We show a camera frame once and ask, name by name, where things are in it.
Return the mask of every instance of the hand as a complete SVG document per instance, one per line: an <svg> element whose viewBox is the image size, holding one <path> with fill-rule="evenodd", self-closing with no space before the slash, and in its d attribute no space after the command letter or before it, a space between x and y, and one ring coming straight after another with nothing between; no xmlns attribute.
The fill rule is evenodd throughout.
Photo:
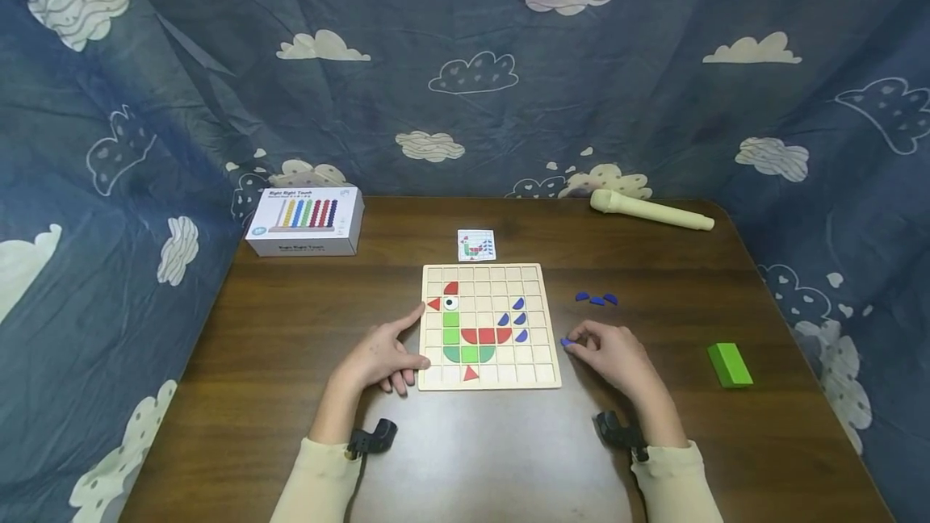
<svg viewBox="0 0 930 523"><path fill-rule="evenodd" d="M380 383L381 389L389 394L394 389L406 395L408 386L414 384L413 370L429 368L429 359L409 353L397 336L420 319L424 308L420 303L407 316L368 329L339 364L337 375L347 377L359 389Z"/></svg>
<svg viewBox="0 0 930 523"><path fill-rule="evenodd" d="M591 366L635 404L667 393L643 344L628 328L586 320L572 329L568 339L576 344L565 346L565 351Z"/></svg>

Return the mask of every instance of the toy box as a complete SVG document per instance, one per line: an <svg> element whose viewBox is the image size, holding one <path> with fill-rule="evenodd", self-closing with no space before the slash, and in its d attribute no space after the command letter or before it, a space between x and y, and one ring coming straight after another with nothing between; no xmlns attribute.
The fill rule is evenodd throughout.
<svg viewBox="0 0 930 523"><path fill-rule="evenodd" d="M265 188L245 240L262 257L355 254L363 211L354 186Z"/></svg>

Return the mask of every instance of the brown table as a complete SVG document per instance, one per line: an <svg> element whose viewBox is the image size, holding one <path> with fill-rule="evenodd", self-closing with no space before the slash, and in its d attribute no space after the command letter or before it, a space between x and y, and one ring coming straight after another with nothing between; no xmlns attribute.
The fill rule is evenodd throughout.
<svg viewBox="0 0 930 523"><path fill-rule="evenodd" d="M702 448L729 523L891 521L723 211L696 232L585 200L369 198L359 255L259 259L242 244L122 521L268 521L326 376L360 333L455 261L455 230L494 229L499 262L540 262L556 333L591 317L647 347ZM576 303L613 292L619 307ZM735 341L755 386L722 389L706 353ZM404 343L417 347L417 330ZM558 390L369 391L359 424L400 431L369 457L350 520L644 521L629 458L593 414L617 396L559 353Z"/></svg>

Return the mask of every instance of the cream plastic tube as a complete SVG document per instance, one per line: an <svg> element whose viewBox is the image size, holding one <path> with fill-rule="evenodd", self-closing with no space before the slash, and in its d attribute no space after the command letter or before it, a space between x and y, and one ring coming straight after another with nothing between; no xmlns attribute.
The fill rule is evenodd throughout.
<svg viewBox="0 0 930 523"><path fill-rule="evenodd" d="M619 212L622 215L638 216L660 223L674 224L677 227L695 230L711 230L714 219L697 212L682 211L677 207L647 203L645 200L631 199L612 190L595 190L591 194L591 207L601 212Z"/></svg>

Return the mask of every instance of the wooden puzzle board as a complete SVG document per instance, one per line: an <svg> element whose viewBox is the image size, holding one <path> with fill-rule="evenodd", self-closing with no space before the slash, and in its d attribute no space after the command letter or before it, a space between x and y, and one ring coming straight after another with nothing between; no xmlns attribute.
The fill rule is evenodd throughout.
<svg viewBox="0 0 930 523"><path fill-rule="evenodd" d="M562 387L539 264L423 267L421 390Z"/></svg>

